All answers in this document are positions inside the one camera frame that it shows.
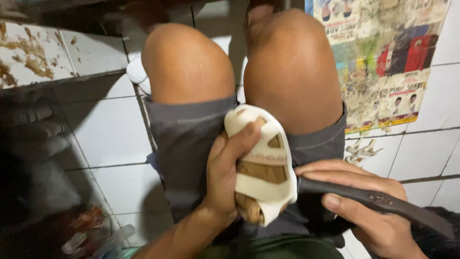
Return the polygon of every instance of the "knife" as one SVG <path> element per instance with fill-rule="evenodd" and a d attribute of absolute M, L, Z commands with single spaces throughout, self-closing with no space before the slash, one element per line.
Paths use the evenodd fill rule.
<path fill-rule="evenodd" d="M 393 213 L 407 220 L 436 231 L 444 237 L 455 240 L 450 223 L 427 209 L 407 201 L 398 199 L 386 193 L 363 190 L 331 182 L 310 180 L 298 177 L 297 192 L 300 193 L 334 193 L 355 200 L 371 210 L 380 213 Z"/>

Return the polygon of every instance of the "stitching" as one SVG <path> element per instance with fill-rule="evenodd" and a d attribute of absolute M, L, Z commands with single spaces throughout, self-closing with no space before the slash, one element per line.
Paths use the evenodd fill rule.
<path fill-rule="evenodd" d="M 332 140 L 334 140 L 335 137 L 337 137 L 344 129 L 345 129 L 345 126 L 346 124 L 340 128 L 340 130 L 333 136 L 331 137 L 330 139 L 326 140 L 326 141 L 323 141 L 321 143 L 318 143 L 316 145 L 312 145 L 312 146 L 306 146 L 306 147 L 296 147 L 294 150 L 301 150 L 301 149 L 309 149 L 309 148 L 314 148 L 314 147 L 318 147 L 318 146 L 321 146 L 321 145 L 324 145 Z"/>
<path fill-rule="evenodd" d="M 178 124 L 187 124 L 187 123 L 197 123 L 197 122 L 208 121 L 208 120 L 212 120 L 214 118 L 217 118 L 217 117 L 221 116 L 224 113 L 227 113 L 227 111 L 214 113 L 214 114 L 207 115 L 207 116 L 204 116 L 204 117 L 201 117 L 201 118 L 196 118 L 196 119 L 179 119 L 179 120 L 177 120 L 177 123 Z"/>

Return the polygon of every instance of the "white tile wall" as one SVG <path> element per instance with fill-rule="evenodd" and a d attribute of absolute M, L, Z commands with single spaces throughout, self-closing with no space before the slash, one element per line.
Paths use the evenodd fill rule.
<path fill-rule="evenodd" d="M 385 129 L 372 129 L 368 131 L 363 131 L 362 133 L 356 132 L 351 134 L 346 134 L 345 139 L 356 139 L 360 137 L 379 137 L 386 135 L 397 135 L 405 132 L 407 130 L 408 124 L 398 124 L 394 126 L 387 127 Z"/>
<path fill-rule="evenodd" d="M 107 213 L 112 213 L 90 170 L 67 171 L 65 174 L 82 197 L 84 203 L 101 206 Z"/>
<path fill-rule="evenodd" d="M 400 181 L 441 175 L 459 137 L 460 129 L 404 135 L 389 177 Z"/>
<path fill-rule="evenodd" d="M 457 146 L 455 146 L 443 171 L 443 176 L 458 174 L 460 174 L 460 141 L 457 143 Z"/>
<path fill-rule="evenodd" d="M 355 238 L 351 230 L 345 231 L 343 236 L 345 238 L 345 247 L 348 249 L 353 259 L 371 258 L 366 248 L 358 239 Z"/>
<path fill-rule="evenodd" d="M 152 152 L 136 97 L 62 108 L 90 167 L 142 163 Z"/>
<path fill-rule="evenodd" d="M 346 247 L 338 248 L 337 250 L 342 254 L 344 259 L 353 259 L 353 257 L 351 256 L 350 252 L 348 251 Z"/>
<path fill-rule="evenodd" d="M 128 65 L 121 37 L 60 30 L 75 71 L 80 76 L 125 69 Z"/>
<path fill-rule="evenodd" d="M 114 214 L 169 210 L 160 177 L 150 164 L 92 171 Z"/>
<path fill-rule="evenodd" d="M 410 203 L 420 207 L 426 207 L 431 204 L 442 183 L 442 180 L 414 182 L 403 184 L 402 186 L 404 187 L 404 190 L 406 190 L 407 199 Z"/>
<path fill-rule="evenodd" d="M 243 21 L 248 0 L 221 0 L 194 6 L 195 27 L 217 43 L 229 56 L 235 84 L 243 84 L 247 63 Z"/>
<path fill-rule="evenodd" d="M 128 238 L 132 247 L 145 245 L 173 225 L 173 217 L 170 212 L 131 213 L 115 216 L 121 226 L 132 224 L 136 228 L 136 233 Z"/>
<path fill-rule="evenodd" d="M 381 148 L 383 148 L 383 150 L 379 151 L 374 157 L 363 160 L 359 163 L 359 166 L 380 177 L 388 177 L 402 139 L 402 135 L 376 138 L 374 150 L 379 150 Z M 371 140 L 371 138 L 363 139 L 360 148 L 369 145 Z M 345 148 L 354 144 L 356 141 L 357 140 L 346 140 Z M 345 151 L 344 156 L 346 157 L 348 155 L 350 155 L 350 153 Z"/>
<path fill-rule="evenodd" d="M 84 81 L 66 82 L 53 87 L 59 102 L 78 102 L 135 96 L 127 74 L 108 75 Z"/>
<path fill-rule="evenodd" d="M 13 80 L 17 80 L 18 86 L 72 77 L 70 73 L 74 73 L 74 69 L 57 29 L 9 22 L 5 22 L 5 26 L 4 41 L 20 47 L 2 47 L 0 60 L 10 70 Z M 14 84 L 0 78 L 0 86 L 10 88 Z"/>
<path fill-rule="evenodd" d="M 459 71 L 460 64 L 432 67 L 419 118 L 409 123 L 407 132 L 460 126 Z"/>
<path fill-rule="evenodd" d="M 436 44 L 432 65 L 460 62 L 460 1 L 451 0 L 443 29 Z"/>
<path fill-rule="evenodd" d="M 431 206 L 444 207 L 449 211 L 460 213 L 460 179 L 444 180 Z"/>
<path fill-rule="evenodd" d="M 89 165 L 86 162 L 83 152 L 78 146 L 72 130 L 69 129 L 66 136 L 70 139 L 72 146 L 61 153 L 54 155 L 53 159 L 57 161 L 64 170 L 88 168 Z"/>

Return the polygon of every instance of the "hand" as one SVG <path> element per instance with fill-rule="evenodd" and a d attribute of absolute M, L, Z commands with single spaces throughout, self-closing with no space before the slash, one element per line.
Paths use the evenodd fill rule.
<path fill-rule="evenodd" d="M 400 182 L 379 177 L 338 159 L 303 165 L 297 167 L 295 172 L 308 179 L 380 191 L 407 200 Z M 352 229 L 355 237 L 378 256 L 392 259 L 427 258 L 412 239 L 408 220 L 395 214 L 380 214 L 357 201 L 336 194 L 325 194 L 322 204 L 354 223 L 357 226 Z"/>
<path fill-rule="evenodd" d="M 237 216 L 235 205 L 236 161 L 256 145 L 260 126 L 248 123 L 238 134 L 228 138 L 220 134 L 207 159 L 207 195 L 203 205 L 215 214 L 214 218 L 226 226 Z"/>

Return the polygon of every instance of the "torn poster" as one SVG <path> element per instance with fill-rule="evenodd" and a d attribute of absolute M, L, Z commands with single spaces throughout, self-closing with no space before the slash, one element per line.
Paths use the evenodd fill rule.
<path fill-rule="evenodd" d="M 348 106 L 345 132 L 417 119 L 448 0 L 305 0 Z"/>

